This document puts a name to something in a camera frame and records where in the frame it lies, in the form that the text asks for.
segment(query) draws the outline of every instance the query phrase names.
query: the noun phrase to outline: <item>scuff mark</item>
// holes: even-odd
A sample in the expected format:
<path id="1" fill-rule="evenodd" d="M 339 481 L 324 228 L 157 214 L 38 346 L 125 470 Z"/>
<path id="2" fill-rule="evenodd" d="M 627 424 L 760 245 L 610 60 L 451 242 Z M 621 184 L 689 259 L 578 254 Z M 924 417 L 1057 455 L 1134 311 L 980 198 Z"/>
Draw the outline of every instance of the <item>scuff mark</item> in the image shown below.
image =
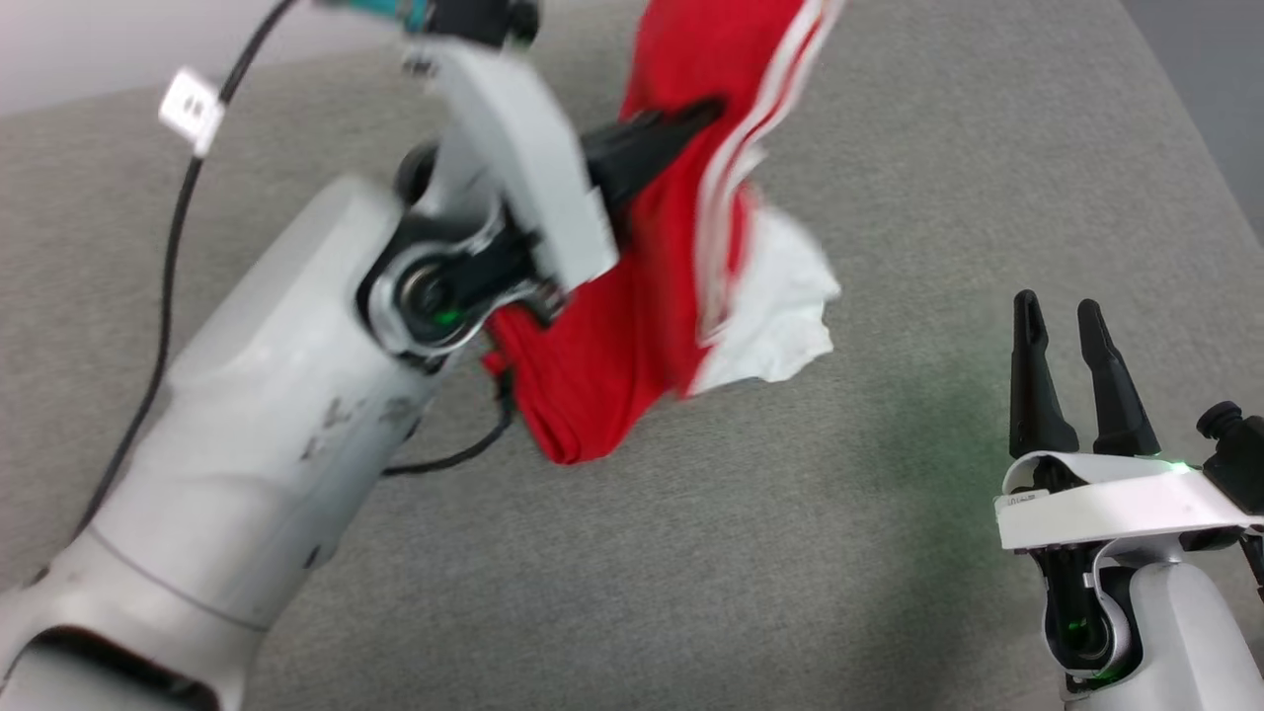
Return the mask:
<path id="1" fill-rule="evenodd" d="M 329 404 L 329 410 L 325 411 L 325 429 L 330 429 L 334 425 L 351 421 L 350 412 L 341 412 L 343 399 L 335 397 L 332 402 Z"/>
<path id="2" fill-rule="evenodd" d="M 378 417 L 379 423 L 389 423 L 392 425 L 401 425 L 408 420 L 417 416 L 417 406 L 408 397 L 392 397 L 387 400 L 386 406 L 382 409 L 382 415 Z"/>
<path id="3" fill-rule="evenodd" d="M 313 436 L 307 440 L 307 447 L 303 448 L 303 454 L 298 458 L 298 461 L 307 462 L 315 457 L 317 452 L 320 452 L 320 439 Z"/>

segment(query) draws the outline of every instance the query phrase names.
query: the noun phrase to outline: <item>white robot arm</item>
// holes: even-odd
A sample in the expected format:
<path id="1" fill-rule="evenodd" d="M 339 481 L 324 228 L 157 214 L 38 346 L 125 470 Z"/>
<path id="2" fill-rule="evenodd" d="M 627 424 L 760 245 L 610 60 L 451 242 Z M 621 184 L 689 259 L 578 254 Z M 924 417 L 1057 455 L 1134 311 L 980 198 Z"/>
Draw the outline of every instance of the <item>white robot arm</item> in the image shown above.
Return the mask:
<path id="1" fill-rule="evenodd" d="M 1149 458 L 1159 445 L 1093 301 L 1079 305 L 1101 435 L 1077 454 L 1062 419 L 1035 294 L 1015 300 L 1010 453 L 996 500 L 1001 545 L 1045 579 L 1044 631 L 1074 711 L 1264 708 L 1264 681 L 1216 586 L 1184 553 L 1240 543 L 1264 574 L 1264 419 L 1231 402 L 1198 430 L 1203 467 Z"/>
<path id="2" fill-rule="evenodd" d="M 418 35 L 410 65 L 451 109 L 413 154 L 432 159 L 402 167 L 421 199 L 344 177 L 312 200 L 174 361 L 104 506 L 0 596 L 0 710 L 240 708 L 268 629 L 460 349 L 495 309 L 547 323 L 609 269 L 609 215 L 713 118 L 579 137 L 530 65 L 484 44 Z"/>

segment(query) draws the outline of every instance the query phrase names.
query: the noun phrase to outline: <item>red cloth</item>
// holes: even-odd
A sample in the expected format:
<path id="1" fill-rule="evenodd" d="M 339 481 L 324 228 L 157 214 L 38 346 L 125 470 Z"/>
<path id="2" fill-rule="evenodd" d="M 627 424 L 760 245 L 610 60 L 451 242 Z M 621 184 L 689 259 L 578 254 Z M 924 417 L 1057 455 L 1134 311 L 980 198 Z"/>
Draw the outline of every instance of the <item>red cloth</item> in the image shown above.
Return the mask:
<path id="1" fill-rule="evenodd" d="M 755 202 L 746 186 L 705 189 L 704 173 L 741 170 L 733 147 L 784 116 L 825 24 L 819 0 L 651 0 L 622 115 L 713 97 L 724 111 L 632 202 L 618 264 L 578 288 L 551 329 L 518 309 L 488 323 L 497 350 L 484 364 L 514 369 L 518 409 L 554 462 L 604 457 L 667 390 L 688 395 L 707 354 L 700 295 L 728 288 Z M 719 254 L 718 271 L 705 253 Z"/>

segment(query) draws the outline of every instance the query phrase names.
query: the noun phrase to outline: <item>gray fabric surface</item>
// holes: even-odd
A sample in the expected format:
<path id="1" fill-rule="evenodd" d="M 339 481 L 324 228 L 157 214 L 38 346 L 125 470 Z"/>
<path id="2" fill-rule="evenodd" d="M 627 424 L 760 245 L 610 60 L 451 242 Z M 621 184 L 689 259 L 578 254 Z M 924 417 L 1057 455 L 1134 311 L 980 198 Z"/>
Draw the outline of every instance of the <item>gray fabric surface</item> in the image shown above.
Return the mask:
<path id="1" fill-rule="evenodd" d="M 609 118 L 637 6 L 550 16 L 538 65 Z M 440 109 L 394 52 L 269 67 L 231 111 L 181 263 L 183 342 L 339 172 L 387 177 Z M 0 584 L 64 543 L 144 382 L 186 149 L 158 90 L 0 121 Z M 1010 300 L 1035 288 L 1091 439 L 1098 299 L 1169 454 L 1264 411 L 1264 252 L 1114 3 L 860 0 L 758 177 L 846 290 L 837 352 L 664 402 L 605 461 L 511 430 L 380 485 L 265 644 L 252 708 L 1058 706 L 1035 567 L 999 550 Z M 468 361 L 407 455 L 494 419 Z M 1198 558 L 1264 650 L 1234 552 Z"/>

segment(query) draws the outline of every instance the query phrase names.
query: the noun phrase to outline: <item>cable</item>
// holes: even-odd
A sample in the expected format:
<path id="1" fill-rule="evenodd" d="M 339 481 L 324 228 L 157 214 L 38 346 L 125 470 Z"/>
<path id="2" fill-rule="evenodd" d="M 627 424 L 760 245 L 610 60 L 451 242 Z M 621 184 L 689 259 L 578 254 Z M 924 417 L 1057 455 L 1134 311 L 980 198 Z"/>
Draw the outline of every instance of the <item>cable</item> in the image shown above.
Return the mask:
<path id="1" fill-rule="evenodd" d="M 478 457 L 479 454 L 487 452 L 488 447 L 501 439 L 504 430 L 509 429 L 513 424 L 513 372 L 504 371 L 495 380 L 495 401 L 501 405 L 501 419 L 497 420 L 495 426 L 492 431 L 471 444 L 470 447 L 453 454 L 451 457 L 444 457 L 442 459 L 435 459 L 434 462 L 421 462 L 417 464 L 403 464 L 401 467 L 389 467 L 382 472 L 383 477 L 398 477 L 398 476 L 417 476 L 426 474 L 430 472 L 437 472 L 440 469 L 449 469 L 456 464 L 469 462 L 470 459 Z"/>
<path id="2" fill-rule="evenodd" d="M 241 85 L 241 80 L 245 78 L 246 70 L 250 68 L 255 54 L 259 53 L 259 48 L 263 47 L 263 42 L 268 38 L 268 34 L 272 33 L 281 18 L 297 1 L 279 0 L 263 22 L 259 23 L 259 27 L 254 30 L 245 49 L 241 51 L 241 54 L 238 57 L 236 63 L 220 89 L 220 101 L 225 109 L 228 109 L 229 101 L 236 94 L 238 86 Z M 179 186 L 176 207 L 171 215 L 171 230 L 167 234 L 167 253 L 163 257 L 162 266 L 162 319 L 158 325 L 158 354 L 154 357 L 154 368 L 149 374 L 149 385 L 145 386 L 145 393 L 140 399 L 140 405 L 137 407 L 135 415 L 131 416 L 131 423 L 123 434 L 123 439 L 119 440 L 118 448 L 115 448 L 114 454 L 110 457 L 110 463 L 106 464 L 105 472 L 101 474 L 101 481 L 96 485 L 96 491 L 92 492 L 92 498 L 88 500 L 83 515 L 75 526 L 76 536 L 83 533 L 92 516 L 101 509 L 101 504 L 105 502 L 110 487 L 119 477 L 123 461 L 128 457 L 128 452 L 131 450 L 131 444 L 140 431 L 140 425 L 144 424 L 145 417 L 149 415 L 149 409 L 153 407 L 154 400 L 158 397 L 158 390 L 162 387 L 162 378 L 167 371 L 167 357 L 171 350 L 172 299 L 176 291 L 176 261 L 179 254 L 179 238 L 185 232 L 185 218 L 188 214 L 188 204 L 193 199 L 193 189 L 197 186 L 197 176 L 201 172 L 202 159 L 195 156 L 188 161 L 188 170 L 185 171 L 185 182 Z"/>

